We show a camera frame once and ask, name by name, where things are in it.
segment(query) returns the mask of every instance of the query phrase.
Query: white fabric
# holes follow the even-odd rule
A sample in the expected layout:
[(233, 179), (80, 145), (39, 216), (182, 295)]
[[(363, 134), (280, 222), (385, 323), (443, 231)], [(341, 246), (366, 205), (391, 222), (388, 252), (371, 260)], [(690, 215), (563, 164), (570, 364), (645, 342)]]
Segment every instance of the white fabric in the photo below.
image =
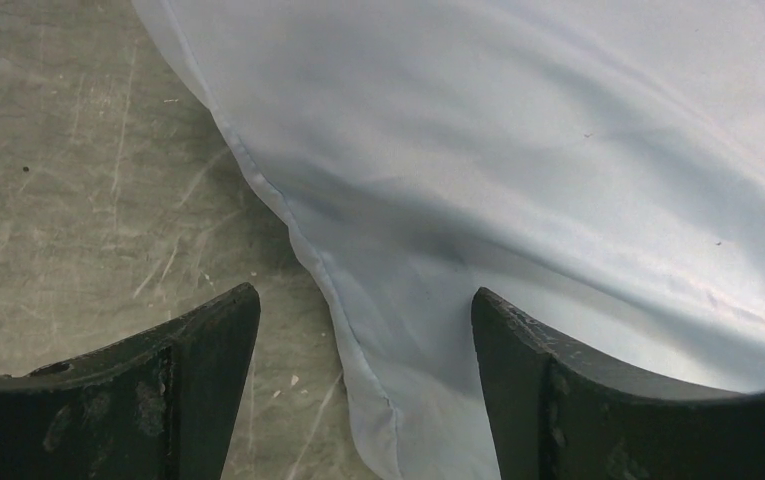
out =
[(479, 286), (765, 389), (765, 0), (134, 3), (326, 295), (384, 479), (498, 478)]

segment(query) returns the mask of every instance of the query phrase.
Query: concrete floor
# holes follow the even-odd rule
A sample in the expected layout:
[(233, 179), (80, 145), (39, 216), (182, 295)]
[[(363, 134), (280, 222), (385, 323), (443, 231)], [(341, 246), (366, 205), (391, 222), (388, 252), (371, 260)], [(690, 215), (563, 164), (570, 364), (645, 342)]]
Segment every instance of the concrete floor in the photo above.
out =
[(127, 0), (0, 0), (0, 374), (242, 282), (262, 321), (224, 479), (372, 479), (327, 307)]

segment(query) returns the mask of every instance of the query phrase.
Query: gray table surface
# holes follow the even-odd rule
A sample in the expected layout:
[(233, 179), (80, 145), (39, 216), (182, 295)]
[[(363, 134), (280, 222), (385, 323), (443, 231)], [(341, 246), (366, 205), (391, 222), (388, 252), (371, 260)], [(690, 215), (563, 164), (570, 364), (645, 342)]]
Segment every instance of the gray table surface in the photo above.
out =
[(319, 290), (128, 1), (0, 0), (0, 374), (247, 281), (263, 315), (223, 478), (375, 478)]

